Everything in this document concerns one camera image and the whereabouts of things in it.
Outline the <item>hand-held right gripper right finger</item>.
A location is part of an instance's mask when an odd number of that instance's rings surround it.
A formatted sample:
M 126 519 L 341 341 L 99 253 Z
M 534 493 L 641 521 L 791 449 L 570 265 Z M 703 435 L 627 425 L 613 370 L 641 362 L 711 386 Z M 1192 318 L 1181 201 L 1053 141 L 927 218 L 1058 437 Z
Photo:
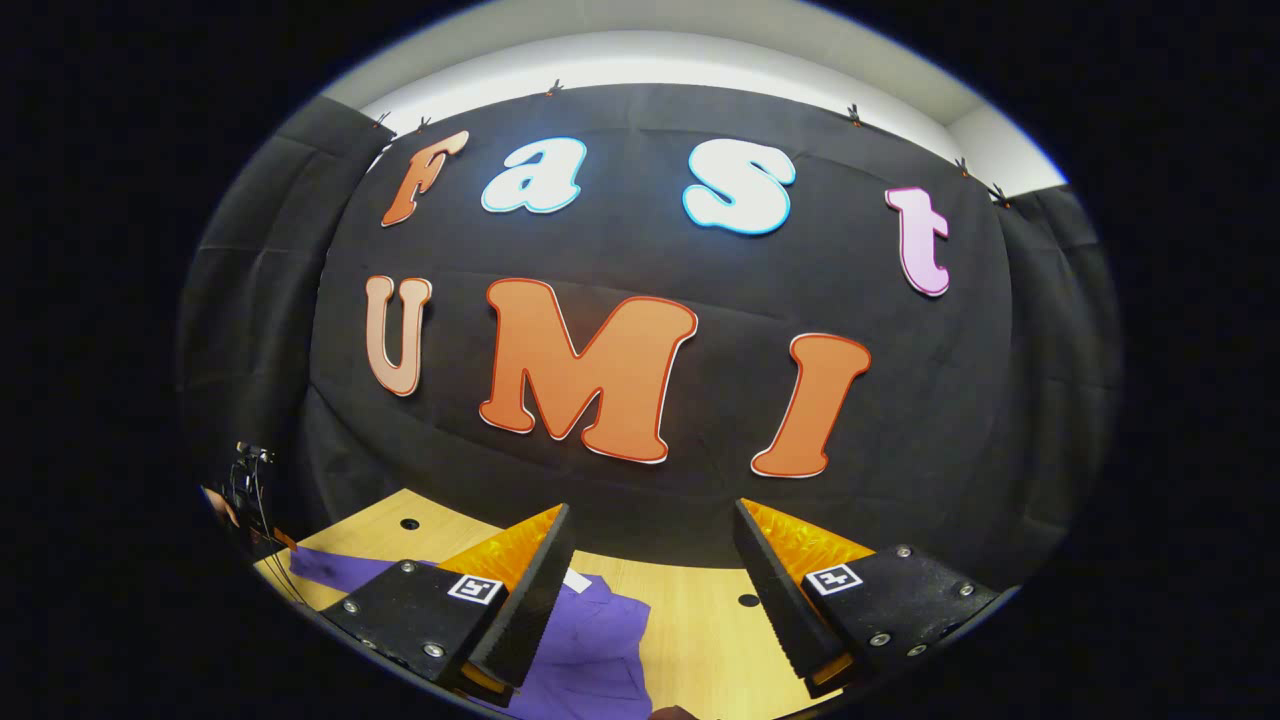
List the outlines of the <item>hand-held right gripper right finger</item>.
M 749 498 L 733 505 L 733 543 L 813 700 L 901 676 L 1006 603 L 914 544 L 872 550 Z

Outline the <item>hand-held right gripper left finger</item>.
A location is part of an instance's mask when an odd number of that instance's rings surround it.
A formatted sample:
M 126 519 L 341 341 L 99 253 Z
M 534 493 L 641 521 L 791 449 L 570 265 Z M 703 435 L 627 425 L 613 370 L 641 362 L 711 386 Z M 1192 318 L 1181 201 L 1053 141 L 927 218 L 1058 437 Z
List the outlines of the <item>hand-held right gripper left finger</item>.
M 402 559 L 320 619 L 442 688 L 507 706 L 525 683 L 575 552 L 559 503 L 430 565 Z

